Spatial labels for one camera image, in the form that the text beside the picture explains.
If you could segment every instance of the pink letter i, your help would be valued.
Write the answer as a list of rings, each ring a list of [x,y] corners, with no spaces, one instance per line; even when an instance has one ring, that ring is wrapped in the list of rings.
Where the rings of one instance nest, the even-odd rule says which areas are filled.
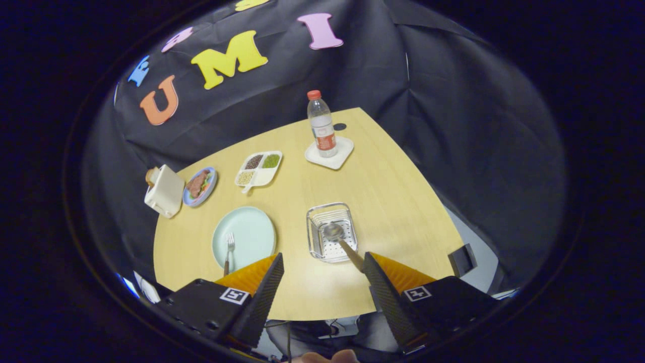
[[[302,21],[307,26],[309,34],[312,36],[313,42],[309,44],[311,49],[332,48],[342,45],[342,40],[336,38],[332,28],[329,26],[329,21],[327,21],[331,17],[331,14],[318,13],[303,15],[298,18],[298,21]]]

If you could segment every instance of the blue plate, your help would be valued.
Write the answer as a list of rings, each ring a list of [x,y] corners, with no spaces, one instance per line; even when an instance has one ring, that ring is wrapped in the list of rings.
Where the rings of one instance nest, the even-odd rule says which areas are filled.
[[[213,233],[213,255],[222,268],[228,251],[227,233],[233,233],[235,239],[229,273],[269,257],[275,250],[275,229],[266,213],[255,207],[234,209],[219,221]]]
[[[198,205],[204,203],[204,201],[208,199],[208,196],[210,195],[210,193],[213,192],[213,189],[215,188],[215,184],[217,183],[217,172],[215,171],[214,168],[211,168],[211,167],[203,168],[200,171],[196,172],[195,175],[193,175],[193,177],[190,178],[190,180],[195,179],[204,170],[210,173],[207,179],[208,186],[206,190],[204,190],[200,195],[198,195],[197,198],[193,199],[190,196],[190,192],[188,191],[188,188],[187,187],[184,188],[184,195],[182,197],[182,200],[184,201],[184,204],[189,207],[197,207]]]

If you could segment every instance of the orange bottle cap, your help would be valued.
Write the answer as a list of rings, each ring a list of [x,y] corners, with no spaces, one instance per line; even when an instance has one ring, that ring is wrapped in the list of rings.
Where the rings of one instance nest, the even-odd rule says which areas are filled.
[[[307,92],[307,98],[309,100],[319,99],[320,97],[321,97],[321,91],[319,91],[319,90],[311,90],[311,91]]]

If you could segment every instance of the wire basket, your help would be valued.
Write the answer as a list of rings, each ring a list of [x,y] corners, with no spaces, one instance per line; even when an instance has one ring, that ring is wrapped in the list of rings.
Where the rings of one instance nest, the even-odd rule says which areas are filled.
[[[341,245],[327,240],[323,233],[324,227],[332,222],[342,227],[341,237],[354,251],[358,252],[358,240],[350,208],[345,203],[337,202],[319,205],[307,212],[309,253],[314,258],[329,263],[349,260]]]

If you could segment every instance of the green beans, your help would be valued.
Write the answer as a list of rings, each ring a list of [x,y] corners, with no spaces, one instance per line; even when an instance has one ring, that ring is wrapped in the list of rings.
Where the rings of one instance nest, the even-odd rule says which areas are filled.
[[[280,161],[280,156],[278,154],[269,155],[264,159],[262,168],[274,168],[278,165],[278,161]]]

